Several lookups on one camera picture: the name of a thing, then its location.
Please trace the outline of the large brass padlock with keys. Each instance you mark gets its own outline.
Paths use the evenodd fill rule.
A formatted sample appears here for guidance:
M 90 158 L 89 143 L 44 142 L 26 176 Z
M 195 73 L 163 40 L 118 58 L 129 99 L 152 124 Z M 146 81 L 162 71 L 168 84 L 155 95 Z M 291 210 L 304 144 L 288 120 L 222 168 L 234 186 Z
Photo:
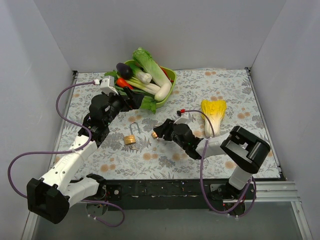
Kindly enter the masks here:
M 127 135 L 123 138 L 123 141 L 124 141 L 124 145 L 125 146 L 129 146 L 129 145 L 132 145 L 132 144 L 135 144 L 136 143 L 136 137 L 133 133 L 133 127 L 132 125 L 136 125 L 136 129 L 138 130 L 138 133 L 140 134 L 141 133 L 141 130 L 140 130 L 140 127 L 139 127 L 139 124 L 137 122 L 132 122 L 130 125 L 129 125 L 129 130 L 130 130 L 130 135 Z

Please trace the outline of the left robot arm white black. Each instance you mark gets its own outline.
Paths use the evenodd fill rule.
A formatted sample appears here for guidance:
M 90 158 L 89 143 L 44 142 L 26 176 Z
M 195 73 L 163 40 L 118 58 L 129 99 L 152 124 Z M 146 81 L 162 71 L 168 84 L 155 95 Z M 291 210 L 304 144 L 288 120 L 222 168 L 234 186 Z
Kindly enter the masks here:
M 70 207 L 89 200 L 107 200 L 106 180 L 90 173 L 77 182 L 72 179 L 80 166 L 108 136 L 110 123 L 121 112 L 139 109 L 144 95 L 124 88 L 124 95 L 112 90 L 93 97 L 89 112 L 66 155 L 40 179 L 32 178 L 27 186 L 28 209 L 52 222 L 60 223 Z

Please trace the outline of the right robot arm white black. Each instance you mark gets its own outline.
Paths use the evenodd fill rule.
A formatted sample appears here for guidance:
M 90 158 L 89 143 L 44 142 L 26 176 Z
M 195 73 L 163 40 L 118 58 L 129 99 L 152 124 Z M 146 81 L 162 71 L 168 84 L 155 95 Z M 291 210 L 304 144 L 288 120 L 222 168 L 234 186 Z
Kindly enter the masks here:
M 153 128 L 156 136 L 165 141 L 173 141 L 194 160 L 227 155 L 235 163 L 233 171 L 220 195 L 224 198 L 237 199 L 245 192 L 245 185 L 256 174 L 267 155 L 270 145 L 241 126 L 235 126 L 230 133 L 213 138 L 196 137 L 185 123 L 166 121 Z

